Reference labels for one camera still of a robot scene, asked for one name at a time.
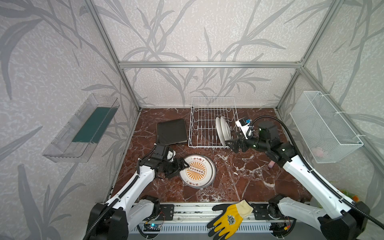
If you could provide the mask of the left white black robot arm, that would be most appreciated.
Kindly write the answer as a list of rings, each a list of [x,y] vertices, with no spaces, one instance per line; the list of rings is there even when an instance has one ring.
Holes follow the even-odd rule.
[[[159,174],[167,179],[177,176],[189,164],[177,158],[169,145],[155,144],[143,158],[128,182],[104,204],[96,204],[90,213],[85,240],[126,240],[130,231],[144,219],[159,215],[157,198],[139,199],[144,189]]]

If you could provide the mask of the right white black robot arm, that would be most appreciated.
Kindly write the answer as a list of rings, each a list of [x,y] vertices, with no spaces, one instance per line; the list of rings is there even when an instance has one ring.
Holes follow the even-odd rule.
[[[254,123],[242,118],[236,121],[240,131],[234,139],[226,120],[216,118],[216,129],[221,143],[234,153],[253,149],[267,157],[298,180],[319,202],[320,208],[294,201],[283,195],[270,199],[270,213],[275,217],[286,216],[299,220],[317,230],[328,240],[355,240],[366,229],[368,221],[380,228],[384,225],[370,215],[370,208],[355,202],[324,177],[305,160],[295,142],[282,143],[275,118],[259,124],[259,135],[254,137]]]

